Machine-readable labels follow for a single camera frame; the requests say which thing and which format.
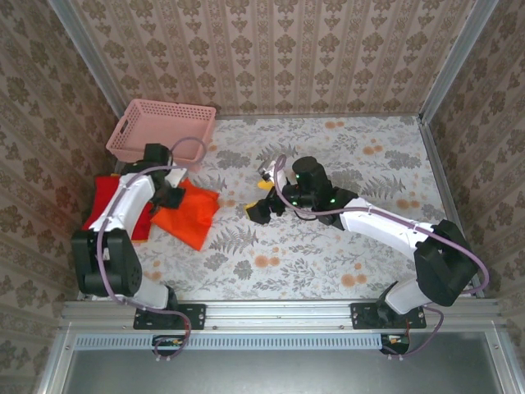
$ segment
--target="floral tablecloth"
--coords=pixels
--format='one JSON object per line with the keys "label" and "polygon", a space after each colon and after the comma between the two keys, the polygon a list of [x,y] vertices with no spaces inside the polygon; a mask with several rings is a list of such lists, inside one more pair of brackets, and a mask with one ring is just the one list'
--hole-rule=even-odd
{"label": "floral tablecloth", "polygon": [[373,298],[415,275],[412,261],[366,236],[291,212],[266,226],[250,222],[244,205],[267,193],[257,188],[257,168],[279,153],[289,178],[294,160],[314,156],[334,186],[381,208],[426,222],[445,217],[415,117],[218,121],[206,158],[189,173],[221,195],[204,247],[192,250],[153,226],[136,246],[144,274],[181,300]]}

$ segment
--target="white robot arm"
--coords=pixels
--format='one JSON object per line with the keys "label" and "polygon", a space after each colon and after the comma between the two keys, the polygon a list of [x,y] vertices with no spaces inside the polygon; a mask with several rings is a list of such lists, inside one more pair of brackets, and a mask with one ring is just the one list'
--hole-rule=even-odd
{"label": "white robot arm", "polygon": [[[275,166],[275,162],[266,162],[259,168],[259,174],[265,181],[274,181]],[[431,302],[450,306],[477,272],[477,265],[464,254],[377,213],[411,222],[414,228],[417,226],[436,233],[469,250],[467,241],[452,222],[443,220],[437,225],[415,222],[375,207],[354,192],[333,186],[323,166],[312,157],[300,158],[292,169],[297,181],[295,185],[285,178],[283,169],[276,172],[279,177],[277,185],[288,203],[295,207],[308,207],[319,213],[338,211],[317,218],[343,231],[356,231],[370,236],[415,261],[417,277],[393,283],[380,297],[378,303],[383,309],[388,309],[382,311],[382,318],[402,318],[411,310]],[[341,212],[343,208],[358,210]],[[266,199],[247,205],[245,209],[250,220],[265,224],[270,221],[271,213],[281,216],[285,212],[285,204],[274,187]]]}
{"label": "white robot arm", "polygon": [[[144,158],[126,164],[124,175],[110,203],[88,231],[76,231],[71,238],[77,281],[85,294],[107,296],[96,260],[96,239],[103,223],[103,259],[107,278],[119,299],[132,299],[139,305],[155,309],[176,308],[175,292],[159,285],[142,274],[140,262],[131,244],[131,235],[147,202],[158,206],[177,208],[184,190],[177,188],[186,174],[184,168],[137,174],[146,168],[171,166],[171,152],[160,144],[147,144]],[[120,198],[124,189],[128,189]]]}

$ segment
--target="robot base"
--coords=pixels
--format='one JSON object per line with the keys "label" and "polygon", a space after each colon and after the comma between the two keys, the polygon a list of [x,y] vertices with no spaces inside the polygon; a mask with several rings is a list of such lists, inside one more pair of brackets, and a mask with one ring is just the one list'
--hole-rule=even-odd
{"label": "robot base", "polygon": [[360,302],[350,305],[352,317],[352,328],[354,330],[363,329],[382,329],[382,328],[406,328],[407,320],[410,328],[426,328],[427,321],[423,308],[414,308],[407,314],[397,314],[394,318],[385,318],[381,316],[381,307],[377,302]]}
{"label": "robot base", "polygon": [[[179,304],[177,311],[188,316],[191,330],[204,329],[206,322],[206,304]],[[184,330],[182,318],[172,314],[155,314],[147,310],[137,309],[133,320],[135,330]]]}

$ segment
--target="plastic basket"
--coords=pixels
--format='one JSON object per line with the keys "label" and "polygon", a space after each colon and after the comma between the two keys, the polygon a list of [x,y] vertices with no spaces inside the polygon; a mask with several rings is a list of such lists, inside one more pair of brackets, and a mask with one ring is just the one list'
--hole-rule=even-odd
{"label": "plastic basket", "polygon": [[[206,145],[212,139],[216,109],[199,105],[131,100],[106,144],[107,150],[122,162],[140,160],[144,146],[160,143],[171,148],[184,137],[200,138]],[[187,141],[173,152],[177,164],[195,162],[203,154],[196,141]]]}

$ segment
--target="wall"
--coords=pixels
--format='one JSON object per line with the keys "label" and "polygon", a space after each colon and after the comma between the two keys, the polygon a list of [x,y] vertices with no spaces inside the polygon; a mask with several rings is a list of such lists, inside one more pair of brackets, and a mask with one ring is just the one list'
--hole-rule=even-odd
{"label": "wall", "polygon": [[0,2],[0,392],[30,392],[115,117],[45,1]]}
{"label": "wall", "polygon": [[473,0],[75,0],[127,103],[419,110]]}
{"label": "wall", "polygon": [[431,122],[472,248],[525,365],[525,2],[501,0]]}

